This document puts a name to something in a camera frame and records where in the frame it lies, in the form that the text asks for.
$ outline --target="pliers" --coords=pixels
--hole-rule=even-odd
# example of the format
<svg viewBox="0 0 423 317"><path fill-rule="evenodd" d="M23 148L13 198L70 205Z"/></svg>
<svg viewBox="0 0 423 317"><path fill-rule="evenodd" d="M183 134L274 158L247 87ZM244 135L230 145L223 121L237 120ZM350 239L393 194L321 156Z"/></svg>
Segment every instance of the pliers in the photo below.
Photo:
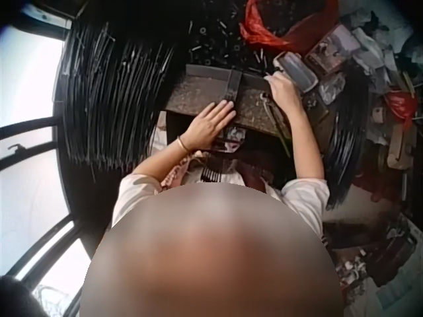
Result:
<svg viewBox="0 0 423 317"><path fill-rule="evenodd" d="M286 144L286 139L291 139L291 133L289 132L289 129L285 124L285 119L283 115L280 113L279 109L276 109L276 107L272 105L270 96L268 94L262 92L260 94L260 99L261 101L263 101L264 109L266 110L270 121L275 127L275 132L278 135L279 140L284 146L286 155L291 158L291 153Z"/></svg>

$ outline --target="red plastic bag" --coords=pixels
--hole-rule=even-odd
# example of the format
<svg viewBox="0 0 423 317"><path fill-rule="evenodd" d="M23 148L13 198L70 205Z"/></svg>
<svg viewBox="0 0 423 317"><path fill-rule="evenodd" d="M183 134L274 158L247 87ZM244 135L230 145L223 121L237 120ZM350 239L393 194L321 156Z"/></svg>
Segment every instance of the red plastic bag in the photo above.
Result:
<svg viewBox="0 0 423 317"><path fill-rule="evenodd" d="M409 92L403 91L389 92L385 95L385 100L395 117L404 122L404 128L410 129L418 107L417 96L413 97Z"/></svg>
<svg viewBox="0 0 423 317"><path fill-rule="evenodd" d="M258 12L257 1L249 0L245 8L245 22L240 23L241 35L251 44L263 44L305 55L337 24L338 0L326 0L323 11L315 13L294 25L289 32L279 38L273 35L263 25L263 20Z"/></svg>

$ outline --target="black cable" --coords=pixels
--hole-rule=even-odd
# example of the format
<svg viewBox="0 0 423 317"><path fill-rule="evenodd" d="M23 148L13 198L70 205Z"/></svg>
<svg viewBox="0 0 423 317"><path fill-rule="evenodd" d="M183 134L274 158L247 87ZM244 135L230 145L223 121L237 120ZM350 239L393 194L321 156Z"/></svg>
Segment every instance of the black cable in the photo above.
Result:
<svg viewBox="0 0 423 317"><path fill-rule="evenodd" d="M347 66L344 91L335 101L336 119L324 163L330 190L328 209L346 198L360 164L369 116L368 79L361 69Z"/></svg>
<svg viewBox="0 0 423 317"><path fill-rule="evenodd" d="M90 1L67 35L57 87L66 149L79 164L129 170L146 157L184 70L190 20L175 14L179 4L135 2Z"/></svg>

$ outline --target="bracelet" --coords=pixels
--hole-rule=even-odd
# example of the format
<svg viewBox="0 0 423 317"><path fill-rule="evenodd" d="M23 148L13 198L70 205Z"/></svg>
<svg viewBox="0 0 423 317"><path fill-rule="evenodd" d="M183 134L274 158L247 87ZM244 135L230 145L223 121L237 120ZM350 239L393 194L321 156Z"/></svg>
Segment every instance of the bracelet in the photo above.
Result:
<svg viewBox="0 0 423 317"><path fill-rule="evenodd" d="M178 143L179 143L180 147L182 147L187 154L191 153L191 151L188 150L188 148L184 145L184 143L182 143L179 136L178 136Z"/></svg>

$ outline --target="woman's right hand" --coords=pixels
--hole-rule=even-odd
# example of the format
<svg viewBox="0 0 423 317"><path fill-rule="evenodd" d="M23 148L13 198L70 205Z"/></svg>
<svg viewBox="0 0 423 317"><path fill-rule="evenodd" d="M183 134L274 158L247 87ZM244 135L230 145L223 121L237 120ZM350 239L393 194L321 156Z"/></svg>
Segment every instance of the woman's right hand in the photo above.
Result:
<svg viewBox="0 0 423 317"><path fill-rule="evenodd" d="M296 85L280 71L272 76L266 76L275 103L282 109L288 118L304 113L299 91Z"/></svg>
<svg viewBox="0 0 423 317"><path fill-rule="evenodd" d="M235 117L233 102L221 101L217 106L209 104L192 120L190 127L180 136L189 151L209 149L220 131Z"/></svg>

